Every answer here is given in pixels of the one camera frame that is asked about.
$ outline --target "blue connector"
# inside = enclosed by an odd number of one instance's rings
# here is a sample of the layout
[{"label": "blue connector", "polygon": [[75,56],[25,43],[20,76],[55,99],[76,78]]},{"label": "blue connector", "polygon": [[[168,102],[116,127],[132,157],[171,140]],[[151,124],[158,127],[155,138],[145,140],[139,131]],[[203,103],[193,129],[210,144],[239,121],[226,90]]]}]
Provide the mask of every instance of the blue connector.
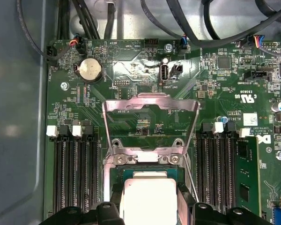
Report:
[{"label": "blue connector", "polygon": [[281,225],[281,209],[274,208],[273,214],[274,214],[274,225]]}]

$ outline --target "black cable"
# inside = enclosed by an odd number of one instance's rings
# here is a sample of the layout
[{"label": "black cable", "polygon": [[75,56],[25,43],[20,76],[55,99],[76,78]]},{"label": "black cable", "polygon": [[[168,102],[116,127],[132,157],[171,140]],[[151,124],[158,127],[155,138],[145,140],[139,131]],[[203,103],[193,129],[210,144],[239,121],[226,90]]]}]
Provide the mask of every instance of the black cable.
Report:
[{"label": "black cable", "polygon": [[68,45],[66,48],[64,48],[61,53],[59,53],[57,56],[50,56],[47,55],[46,53],[44,53],[38,46],[37,44],[34,42],[34,40],[32,39],[31,35],[29,34],[29,31],[27,29],[26,23],[24,21],[24,16],[23,16],[23,10],[22,10],[22,0],[16,0],[16,10],[17,10],[17,17],[19,19],[21,28],[25,34],[26,39],[29,41],[30,45],[32,46],[32,48],[40,55],[42,55],[46,60],[49,61],[55,61],[55,60],[59,60],[61,57],[63,57],[71,48],[70,45]]},{"label": "black cable", "polygon": [[70,8],[69,0],[63,0],[62,2],[62,36],[63,39],[69,39],[70,32]]},{"label": "black cable", "polygon": [[62,39],[62,17],[63,17],[62,3],[63,3],[63,0],[58,1],[57,32],[56,32],[57,40]]},{"label": "black cable", "polygon": [[79,19],[80,19],[80,22],[81,22],[81,25],[84,29],[84,32],[85,32],[85,35],[88,39],[92,39],[92,31],[89,27],[89,24],[88,22],[86,21],[86,18],[84,17],[84,14],[82,12],[82,9],[80,8],[80,5],[78,3],[77,0],[72,0],[73,4],[74,4],[74,7],[76,9],[76,12],[79,16]]},{"label": "black cable", "polygon": [[97,27],[95,25],[95,21],[93,19],[92,14],[89,11],[88,6],[85,4],[84,0],[78,0],[78,3],[81,6],[82,13],[84,14],[87,22],[89,23],[91,34],[93,35],[94,39],[100,39],[99,32],[97,31]]},{"label": "black cable", "polygon": [[248,35],[253,35],[253,34],[257,33],[258,31],[269,26],[270,24],[272,24],[274,21],[276,21],[278,18],[281,17],[281,10],[279,10],[275,15],[271,16],[270,18],[264,20],[260,24],[254,26],[242,33],[239,33],[239,34],[236,34],[236,35],[233,35],[231,37],[224,38],[221,40],[200,41],[200,40],[198,40],[198,38],[194,34],[193,30],[191,29],[185,15],[183,13],[183,10],[179,4],[179,1],[178,0],[167,0],[167,3],[169,5],[169,8],[170,8],[174,18],[176,19],[177,23],[179,24],[179,26],[181,27],[183,32],[188,36],[188,38],[194,45],[201,47],[201,48],[220,47],[220,46],[229,44],[231,42],[238,41],[242,38],[245,38]]},{"label": "black cable", "polygon": [[220,40],[220,37],[216,34],[214,27],[211,24],[211,20],[210,20],[210,3],[213,0],[209,0],[207,1],[204,6],[203,6],[203,17],[204,17],[204,23],[205,26],[207,28],[207,31],[209,33],[209,35],[211,36],[211,38],[213,40]]},{"label": "black cable", "polygon": [[140,0],[140,4],[141,4],[141,8],[144,11],[144,14],[147,16],[147,18],[158,28],[160,28],[161,30],[163,30],[165,33],[167,33],[168,35],[171,35],[172,37],[176,38],[176,39],[181,39],[181,35],[178,35],[176,33],[174,33],[173,31],[169,30],[168,28],[166,28],[165,26],[163,26],[154,16],[153,14],[150,12],[149,8],[146,5],[145,0]]},{"label": "black cable", "polygon": [[113,24],[114,24],[114,18],[115,18],[115,12],[116,12],[116,8],[114,7],[114,4],[108,3],[107,24],[106,24],[105,32],[104,32],[104,39],[105,40],[111,39],[112,29],[113,29]]},{"label": "black cable", "polygon": [[[271,17],[277,13],[277,11],[271,8],[265,0],[255,0],[255,3],[259,11],[266,17]],[[277,22],[281,23],[281,17],[277,19]]]}]

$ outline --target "internal usb port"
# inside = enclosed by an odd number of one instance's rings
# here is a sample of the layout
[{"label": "internal usb port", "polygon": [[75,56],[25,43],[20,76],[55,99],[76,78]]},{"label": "internal usb port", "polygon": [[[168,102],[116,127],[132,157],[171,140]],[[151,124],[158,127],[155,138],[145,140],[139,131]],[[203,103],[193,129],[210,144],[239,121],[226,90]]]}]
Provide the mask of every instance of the internal usb port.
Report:
[{"label": "internal usb port", "polygon": [[162,64],[160,66],[159,73],[160,73],[160,79],[162,81],[167,81],[169,79],[169,67],[168,67],[168,65]]}]

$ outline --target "metal retention bracket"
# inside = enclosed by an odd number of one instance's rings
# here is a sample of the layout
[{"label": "metal retention bracket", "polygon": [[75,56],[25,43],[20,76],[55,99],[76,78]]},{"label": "metal retention bracket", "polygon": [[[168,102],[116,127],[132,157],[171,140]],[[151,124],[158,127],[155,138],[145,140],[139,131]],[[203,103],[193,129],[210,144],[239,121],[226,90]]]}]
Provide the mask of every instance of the metal retention bracket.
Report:
[{"label": "metal retention bracket", "polygon": [[[191,117],[190,125],[186,134],[185,145],[157,147],[154,150],[142,150],[141,148],[129,148],[122,145],[114,145],[111,142],[110,129],[107,122],[107,113],[114,110],[140,110],[145,105],[157,105],[162,110],[186,110],[195,112],[195,116]],[[200,103],[196,100],[174,100],[170,95],[165,93],[141,93],[129,100],[106,100],[102,103],[103,117],[107,134],[108,150],[110,155],[126,154],[128,156],[136,156],[142,162],[146,159],[152,162],[153,158],[168,156],[169,154],[187,153],[187,149],[191,142],[192,133],[194,131],[196,121],[199,115]]]}]

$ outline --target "motherboard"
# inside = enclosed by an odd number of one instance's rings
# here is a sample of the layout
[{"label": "motherboard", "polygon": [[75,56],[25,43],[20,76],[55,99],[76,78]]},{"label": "motherboard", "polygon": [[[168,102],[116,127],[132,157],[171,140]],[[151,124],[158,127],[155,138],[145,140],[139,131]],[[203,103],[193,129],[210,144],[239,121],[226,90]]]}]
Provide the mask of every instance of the motherboard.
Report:
[{"label": "motherboard", "polygon": [[[60,52],[68,43],[54,41],[49,50]],[[280,42],[263,46],[281,52]],[[179,147],[190,134],[187,152],[199,201],[222,213],[239,206],[278,221],[281,58],[241,43],[200,49],[180,40],[86,40],[85,49],[82,54],[71,47],[48,68],[44,218],[69,205],[89,211],[104,200],[104,189],[112,192],[137,167],[184,180],[177,158],[164,165],[118,158],[110,187],[104,187],[108,124],[115,147]],[[154,104],[110,112],[104,107],[150,94],[194,100],[198,115]]]}]

